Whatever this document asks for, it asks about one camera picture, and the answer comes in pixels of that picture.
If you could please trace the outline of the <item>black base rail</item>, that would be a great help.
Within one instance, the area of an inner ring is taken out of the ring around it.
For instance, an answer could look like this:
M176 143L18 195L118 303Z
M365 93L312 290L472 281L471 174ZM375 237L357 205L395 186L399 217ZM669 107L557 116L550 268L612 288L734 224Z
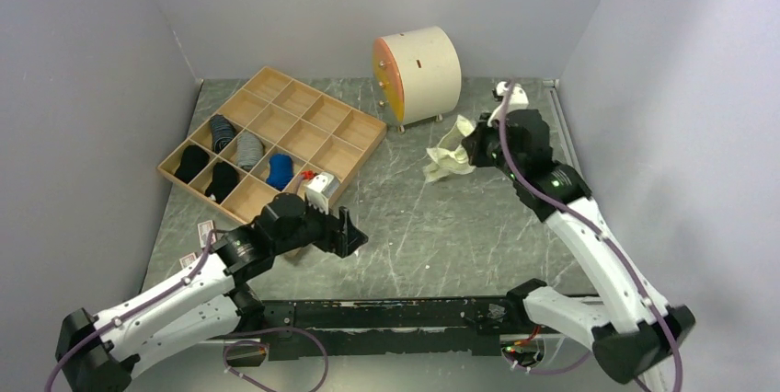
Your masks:
M502 296L377 300L271 300L227 333L268 345L272 361L318 356L467 352L497 356L552 334Z

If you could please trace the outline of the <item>cream cloth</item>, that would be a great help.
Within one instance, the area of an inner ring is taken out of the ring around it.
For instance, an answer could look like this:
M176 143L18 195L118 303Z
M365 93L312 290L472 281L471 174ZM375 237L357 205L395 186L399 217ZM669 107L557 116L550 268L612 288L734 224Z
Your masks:
M423 169L426 183L433 183L452 175L471 174L476 167L469 162L469 156L462 141L476 126L462 115L458 115L452 129L432 147L426 149L430 162Z

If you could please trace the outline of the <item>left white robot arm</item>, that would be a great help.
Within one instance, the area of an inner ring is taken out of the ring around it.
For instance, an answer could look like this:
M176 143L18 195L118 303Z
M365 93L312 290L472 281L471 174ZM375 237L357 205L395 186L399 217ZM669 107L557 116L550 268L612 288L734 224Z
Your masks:
M68 315L45 390L63 374L74 391L123 391L143 369L198 342L253 336L267 321L250 280L289 251L313 245L346 258L368 237L347 208L333 215L282 193L249 223L211 231L209 241L198 260L148 291L95 314Z

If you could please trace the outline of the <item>wooden compartment tray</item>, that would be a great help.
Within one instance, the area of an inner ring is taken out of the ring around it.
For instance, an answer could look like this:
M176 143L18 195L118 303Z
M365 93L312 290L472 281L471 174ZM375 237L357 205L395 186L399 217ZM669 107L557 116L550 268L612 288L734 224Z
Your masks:
M264 67L228 98L215 114L224 115L235 127L236 137L220 153L212 150L209 122L204 121L158 166L168 180L195 197L244 224L282 192L304 198L304 184L316 174L328 172L340 180L337 198L357 176L360 167L384 139L387 126L375 117L278 70ZM255 134L265 153L250 171L236 164L237 136ZM210 162L190 183L174 175L183 149L196 144ZM293 161L293 179L283 191L266 183L269 158L285 154ZM239 183L222 203L204 195L217 162L227 162L239 173Z

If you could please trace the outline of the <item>black rolled sock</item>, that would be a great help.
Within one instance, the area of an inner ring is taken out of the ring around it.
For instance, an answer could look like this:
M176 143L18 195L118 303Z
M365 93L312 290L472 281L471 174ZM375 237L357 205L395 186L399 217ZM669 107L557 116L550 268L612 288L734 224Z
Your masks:
M190 183L210 162L209 154L196 144L186 146L181 154L179 165L173 175L180 181Z
M217 162L212 169L212 180L204 195L216 203L222 203L239 183L239 173L227 162Z

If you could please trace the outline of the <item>blue underwear white trim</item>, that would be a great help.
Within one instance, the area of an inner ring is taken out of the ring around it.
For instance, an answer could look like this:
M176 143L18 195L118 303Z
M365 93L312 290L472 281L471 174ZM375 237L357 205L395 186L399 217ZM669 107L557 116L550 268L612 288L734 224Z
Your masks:
M266 183L273 189L283 191L293 179L293 160L285 154L274 154L269 158L269 175Z

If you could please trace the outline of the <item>cream cylindrical drawer cabinet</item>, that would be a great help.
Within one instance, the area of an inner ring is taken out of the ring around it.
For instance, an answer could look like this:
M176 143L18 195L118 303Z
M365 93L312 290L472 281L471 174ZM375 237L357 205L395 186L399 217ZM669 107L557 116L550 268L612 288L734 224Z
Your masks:
M392 110L397 129L454 110L462 90L457 52L445 31L432 26L373 41L373 74Z

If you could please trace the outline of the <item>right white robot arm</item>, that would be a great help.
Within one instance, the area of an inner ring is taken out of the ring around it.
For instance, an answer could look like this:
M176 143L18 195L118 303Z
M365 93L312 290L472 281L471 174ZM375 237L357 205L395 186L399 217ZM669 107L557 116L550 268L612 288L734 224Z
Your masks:
M603 219L590 187L572 166L555 160L549 127L536 110L483 113L462 141L470 165L507 176L524 206L567 246L595 288L589 305L531 279L501 301L508 325L526 332L551 328L591 353L615 382L637 382L671 359L673 390L683 386L680 347L695 325L688 306L673 306L642 275Z

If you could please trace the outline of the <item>dark striped rolled sock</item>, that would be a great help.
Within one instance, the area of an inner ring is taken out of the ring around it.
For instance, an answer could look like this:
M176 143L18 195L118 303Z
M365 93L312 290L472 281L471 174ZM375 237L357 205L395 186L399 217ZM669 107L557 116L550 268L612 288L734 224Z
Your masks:
M215 114L209 119L212 135L212 150L220 153L237 135L234 125L222 114Z

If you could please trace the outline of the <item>small red white tag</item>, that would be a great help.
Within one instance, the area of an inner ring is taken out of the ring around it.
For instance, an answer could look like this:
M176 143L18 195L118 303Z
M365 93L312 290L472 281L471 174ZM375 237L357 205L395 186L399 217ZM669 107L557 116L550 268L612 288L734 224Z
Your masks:
M197 262L199 254L197 252L190 252L189 254L178 259L178 263L182 269L189 267Z

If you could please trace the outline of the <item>grey rolled sock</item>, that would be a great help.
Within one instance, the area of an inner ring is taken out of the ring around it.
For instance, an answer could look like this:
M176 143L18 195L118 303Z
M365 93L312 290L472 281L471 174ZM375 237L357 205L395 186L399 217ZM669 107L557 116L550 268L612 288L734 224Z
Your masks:
M241 132L236 141L236 164L239 168L250 171L264 156L264 144L255 134L248 131Z

